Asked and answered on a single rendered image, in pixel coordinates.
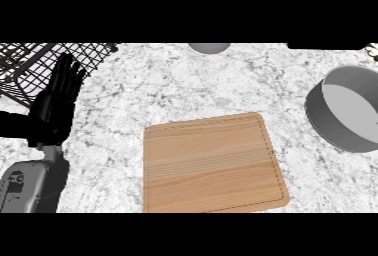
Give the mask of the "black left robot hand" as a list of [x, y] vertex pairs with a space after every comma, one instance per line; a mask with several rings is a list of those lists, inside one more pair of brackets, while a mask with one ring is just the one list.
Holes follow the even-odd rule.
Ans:
[[63, 53], [29, 114], [0, 111], [0, 137], [26, 139], [30, 147], [63, 144], [71, 133], [85, 75], [86, 69], [74, 56]]

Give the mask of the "wooden cutting board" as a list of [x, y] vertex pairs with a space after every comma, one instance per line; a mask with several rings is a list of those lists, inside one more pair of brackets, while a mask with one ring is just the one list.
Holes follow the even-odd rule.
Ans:
[[145, 129], [145, 212], [253, 212], [284, 207], [288, 202], [286, 180], [259, 113]]

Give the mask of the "grey pot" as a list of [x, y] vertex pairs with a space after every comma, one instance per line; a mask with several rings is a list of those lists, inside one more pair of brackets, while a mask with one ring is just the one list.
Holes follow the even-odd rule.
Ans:
[[359, 66], [333, 69], [305, 107], [317, 132], [336, 147], [355, 153], [378, 150], [378, 72]]

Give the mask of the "grey round object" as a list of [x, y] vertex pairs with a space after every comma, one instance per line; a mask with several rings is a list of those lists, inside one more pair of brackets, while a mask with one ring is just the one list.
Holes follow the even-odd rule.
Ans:
[[203, 54], [219, 54], [222, 53], [229, 47], [229, 43], [191, 43], [191, 48], [203, 53]]

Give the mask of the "dark patterned object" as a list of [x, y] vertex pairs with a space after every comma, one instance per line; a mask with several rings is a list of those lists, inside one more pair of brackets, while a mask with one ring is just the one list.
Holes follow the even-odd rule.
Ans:
[[378, 43], [370, 43], [365, 47], [365, 51], [374, 58], [374, 61], [378, 62]]

